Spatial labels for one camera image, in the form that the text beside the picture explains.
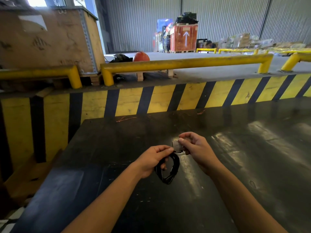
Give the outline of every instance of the person's left hand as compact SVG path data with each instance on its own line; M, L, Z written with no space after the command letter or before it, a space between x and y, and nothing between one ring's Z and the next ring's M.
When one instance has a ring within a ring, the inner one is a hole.
M164 157L169 156L174 151L173 147L168 145L157 145L151 146L144 153L142 153L137 160L134 161L134 164L137 165L141 173L142 178L150 176L153 171L153 168L157 166L160 160ZM165 163L161 165L162 169L166 169Z

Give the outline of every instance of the red crate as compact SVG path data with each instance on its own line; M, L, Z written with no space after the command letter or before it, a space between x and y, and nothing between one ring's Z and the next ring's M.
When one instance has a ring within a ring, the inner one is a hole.
M171 51L196 50L197 24L174 26L171 31Z

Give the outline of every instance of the person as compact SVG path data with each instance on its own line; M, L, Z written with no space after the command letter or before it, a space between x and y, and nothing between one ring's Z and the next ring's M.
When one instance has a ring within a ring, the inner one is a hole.
M204 137L185 132L179 135L178 142L213 180L239 232L287 232L218 160ZM138 181L150 176L159 161L172 152L173 148L167 145L147 149L63 233L111 232Z

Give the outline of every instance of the white arrow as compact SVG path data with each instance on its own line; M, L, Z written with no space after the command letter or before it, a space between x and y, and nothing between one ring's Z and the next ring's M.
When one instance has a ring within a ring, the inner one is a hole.
M187 31L184 33L184 35L186 35L185 46L187 46L187 35L188 35L188 36L190 36L190 35L189 35L189 33L188 33Z

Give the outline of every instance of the blue box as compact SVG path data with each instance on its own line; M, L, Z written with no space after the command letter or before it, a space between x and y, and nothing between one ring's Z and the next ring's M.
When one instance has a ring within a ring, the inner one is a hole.
M163 26L168 26L169 23L174 22L173 19L158 19L156 23L156 31L162 32Z

